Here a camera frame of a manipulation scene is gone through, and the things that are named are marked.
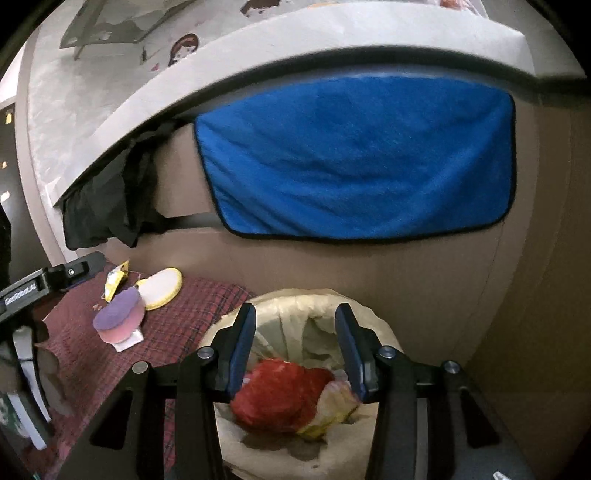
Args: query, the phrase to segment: red plastic bag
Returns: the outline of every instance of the red plastic bag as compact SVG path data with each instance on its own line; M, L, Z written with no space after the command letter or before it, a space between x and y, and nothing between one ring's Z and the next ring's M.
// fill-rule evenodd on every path
M257 364L230 403L238 422L256 430L295 433L312 421L326 384L324 368L306 369L291 362L265 359Z

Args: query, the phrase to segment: round sponge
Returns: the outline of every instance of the round sponge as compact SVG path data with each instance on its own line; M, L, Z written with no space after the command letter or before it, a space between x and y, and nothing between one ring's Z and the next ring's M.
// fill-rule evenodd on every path
M119 343L127 340L142 323L145 306L135 287L116 295L113 300L96 314L92 326L105 343Z
M175 298L183 286L183 276L176 268L165 268L136 284L146 310L154 310Z

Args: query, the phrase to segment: beige wall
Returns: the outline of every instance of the beige wall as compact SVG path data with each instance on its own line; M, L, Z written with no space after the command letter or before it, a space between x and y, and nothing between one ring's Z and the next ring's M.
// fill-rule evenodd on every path
M591 424L591 106L539 110L540 174L512 284L467 368L540 480Z
M332 288L374 309L415 360L466 361L511 282L533 209L538 163L535 108L517 101L518 187L505 220L491 228L393 245L324 245L239 238L221 229L143 236L137 248L117 240L109 258L132 268L233 281L256 293L284 287ZM158 154L156 206L166 216L209 212L200 161L188 126Z

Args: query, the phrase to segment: yellow round sponge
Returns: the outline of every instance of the yellow round sponge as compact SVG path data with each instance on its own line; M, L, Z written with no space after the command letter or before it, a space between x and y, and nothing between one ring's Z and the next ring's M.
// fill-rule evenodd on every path
M165 268L135 284L146 310L154 310L175 298L183 286L183 276L176 268Z

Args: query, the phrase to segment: black cloth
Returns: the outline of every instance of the black cloth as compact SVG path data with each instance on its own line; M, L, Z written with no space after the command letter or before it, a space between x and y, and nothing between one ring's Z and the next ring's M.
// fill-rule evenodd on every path
M130 140L105 168L61 202L64 236L70 250L96 247L117 237L133 248L141 233L162 233L167 221L152 205L157 185L154 153L178 122L164 122Z

